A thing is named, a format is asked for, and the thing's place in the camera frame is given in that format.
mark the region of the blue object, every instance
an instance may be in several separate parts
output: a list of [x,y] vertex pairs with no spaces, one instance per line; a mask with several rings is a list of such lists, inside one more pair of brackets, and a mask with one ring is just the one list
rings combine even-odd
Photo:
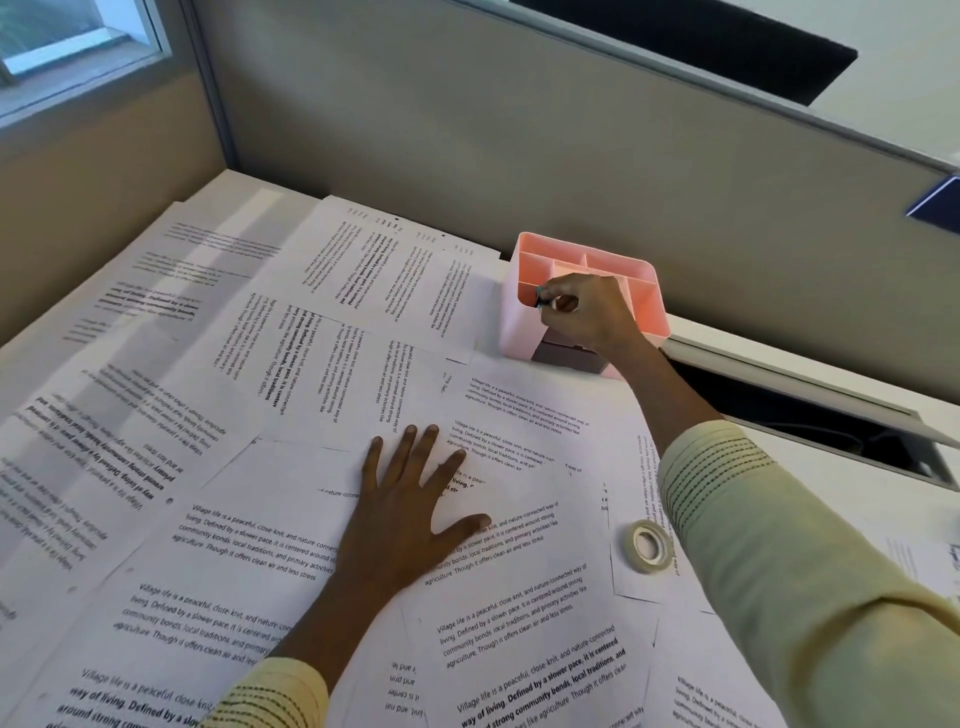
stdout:
[[906,214],[907,217],[960,235],[960,177],[954,176],[941,182]]

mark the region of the yellow sleeve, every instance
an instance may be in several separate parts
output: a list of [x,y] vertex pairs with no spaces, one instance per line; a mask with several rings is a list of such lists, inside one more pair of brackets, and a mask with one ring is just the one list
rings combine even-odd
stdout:
[[736,425],[663,454],[660,496],[714,610],[791,726],[960,725],[960,615]]
[[268,657],[230,688],[201,728],[323,728],[329,696],[314,668]]

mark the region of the finger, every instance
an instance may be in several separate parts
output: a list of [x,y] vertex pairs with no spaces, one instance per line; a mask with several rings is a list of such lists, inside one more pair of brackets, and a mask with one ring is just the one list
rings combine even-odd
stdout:
[[581,287],[592,278],[586,273],[567,273],[548,280],[537,292],[545,301],[553,301],[558,296],[579,296]]
[[407,464],[407,458],[410,457],[410,450],[414,446],[416,439],[417,426],[407,425],[407,428],[403,430],[403,437],[400,438],[400,444],[397,445],[396,450],[394,450],[394,456],[390,458],[390,465],[387,466],[387,470],[383,474],[382,484],[384,487],[391,486],[400,480],[400,476],[403,475],[403,469]]
[[443,463],[437,466],[437,470],[430,475],[430,478],[423,485],[423,488],[426,489],[426,492],[434,500],[444,494],[446,486],[453,480],[453,476],[457,474],[457,471],[460,470],[460,466],[464,464],[464,460],[466,459],[467,451],[458,449],[446,458]]
[[544,326],[557,328],[560,331],[563,331],[564,323],[575,321],[574,318],[571,318],[575,315],[576,314],[573,312],[561,311],[546,305],[540,309],[540,322]]
[[483,530],[491,524],[490,516],[477,513],[460,519],[447,530],[441,531],[433,537],[433,547],[436,549],[437,563],[453,553],[453,549],[468,540],[477,531]]
[[407,459],[407,465],[403,469],[403,481],[412,485],[420,485],[420,476],[423,475],[423,466],[430,457],[430,451],[433,444],[437,442],[437,433],[440,428],[436,425],[430,425],[423,431],[420,441],[414,446],[410,457]]
[[374,437],[364,458],[363,468],[360,469],[360,495],[376,490],[376,466],[380,463],[380,451],[383,449],[383,439]]

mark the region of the wall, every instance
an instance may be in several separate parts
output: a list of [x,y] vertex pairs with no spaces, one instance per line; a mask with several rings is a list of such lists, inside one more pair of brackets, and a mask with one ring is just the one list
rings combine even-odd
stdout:
[[960,244],[903,217],[943,169],[444,0],[198,12],[241,171],[642,257],[672,313],[960,401]]
[[224,167],[195,71],[0,163],[0,344]]
[[955,0],[727,0],[860,57],[813,110],[960,164],[960,3]]

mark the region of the paper sheet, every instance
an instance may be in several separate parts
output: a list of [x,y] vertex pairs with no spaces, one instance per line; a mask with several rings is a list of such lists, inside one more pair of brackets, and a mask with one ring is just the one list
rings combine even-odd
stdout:
[[643,723],[657,728],[785,728],[723,622],[670,612],[660,620]]
[[260,405],[172,344],[149,323],[119,329],[0,425],[0,701],[27,679],[18,663],[40,638],[65,630],[156,521],[263,427]]
[[616,402],[626,385],[599,376],[492,357],[477,352],[457,369],[444,395],[444,443],[513,473],[559,462],[573,470],[594,464],[599,452],[629,446]]
[[365,449],[391,447],[440,412],[447,361],[261,293],[230,304],[197,347],[274,414],[264,437]]
[[170,206],[120,255],[42,320],[42,336],[5,365],[0,416],[40,386],[60,364],[112,328],[149,317],[185,351],[279,243],[249,239],[262,212],[243,208],[218,226],[180,203]]
[[[680,540],[673,532],[673,526],[663,512],[657,485],[660,457],[646,424],[635,427],[633,442],[628,447],[610,450],[610,455],[611,459],[617,461],[617,465],[610,467],[607,480],[611,562],[616,593],[712,613],[713,608],[686,558]],[[658,523],[673,538],[675,558],[671,569],[654,575],[642,574],[627,562],[620,550],[620,536],[624,529],[641,519]]]
[[438,251],[399,221],[323,201],[268,266],[260,290],[466,362],[494,286],[484,263]]
[[[10,726],[195,724],[320,592],[355,503],[330,492],[357,477],[348,453],[244,450],[95,595]],[[353,672],[333,693],[331,728]]]
[[[432,461],[438,459],[442,458],[435,456]],[[603,553],[606,512],[603,510],[602,499],[599,503],[594,500],[597,490],[588,480],[569,469],[562,470],[554,466],[547,466],[547,473],[529,470],[514,473],[506,481],[499,481],[492,475],[491,470],[489,461],[468,457],[460,473],[440,499],[432,523],[434,532],[439,532],[463,516],[482,511],[490,514],[495,522],[508,522],[505,528],[510,529],[510,534],[506,538],[513,537],[512,543],[522,543],[526,538],[526,529],[520,526],[523,526],[525,519],[522,518],[523,514],[520,514],[521,518],[516,515],[517,500],[536,498],[537,494],[543,497],[546,493],[549,497],[553,492],[566,493],[583,506],[583,533],[586,538],[595,542],[598,561],[603,562],[607,590],[611,591],[610,562]],[[589,509],[598,504],[600,509],[593,512],[595,519],[592,519]],[[456,566],[467,559],[468,551],[461,548],[450,556],[450,563]],[[633,603],[641,607],[647,606],[642,602]],[[616,606],[617,613],[623,619],[632,639],[652,643],[657,625],[656,616],[641,614],[638,610],[630,609],[629,605],[623,605],[626,609],[622,609],[620,604]],[[422,696],[424,689],[419,687],[424,683],[418,683],[416,653],[398,607],[398,603],[388,606],[364,638],[361,645],[363,655],[360,658],[362,666],[358,670],[357,685],[344,728],[365,728],[371,725],[379,728],[416,728],[427,720]]]
[[406,220],[383,210],[360,205],[342,197],[334,197],[333,195],[324,197],[323,205],[344,212],[349,220],[377,225],[384,230],[403,235],[406,239],[437,250],[447,251],[453,255],[460,257],[476,256],[487,260],[500,259],[500,252],[496,248],[487,248],[448,232],[434,230],[412,220]]
[[857,521],[853,526],[907,576],[960,607],[960,546],[898,533],[879,522]]
[[551,490],[403,596],[429,723],[639,725],[649,645],[619,623],[583,507]]

